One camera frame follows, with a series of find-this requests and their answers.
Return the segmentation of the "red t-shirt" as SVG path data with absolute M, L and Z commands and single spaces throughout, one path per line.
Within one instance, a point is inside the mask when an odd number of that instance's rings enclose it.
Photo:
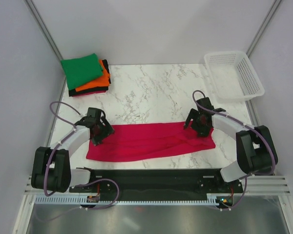
M 215 148 L 210 130 L 198 137 L 183 122 L 113 125 L 115 133 L 95 146 L 89 143 L 86 159 L 131 162 L 195 153 Z

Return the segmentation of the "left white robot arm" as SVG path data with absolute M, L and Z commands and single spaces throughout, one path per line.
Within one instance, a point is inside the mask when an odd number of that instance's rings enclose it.
M 105 116 L 83 117 L 57 143 L 35 151 L 31 186 L 46 196 L 66 192 L 72 181 L 70 157 L 87 141 L 97 146 L 113 133 Z

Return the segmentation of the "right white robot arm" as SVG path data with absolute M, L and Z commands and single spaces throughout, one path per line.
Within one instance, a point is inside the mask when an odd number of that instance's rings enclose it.
M 236 142 L 236 161 L 220 170 L 214 179 L 215 189 L 225 192 L 231 182 L 255 175 L 271 175 L 277 164 L 273 141 L 267 127 L 246 125 L 223 109 L 191 109 L 184 128 L 190 126 L 199 137 L 207 137 L 212 128 L 218 129 Z

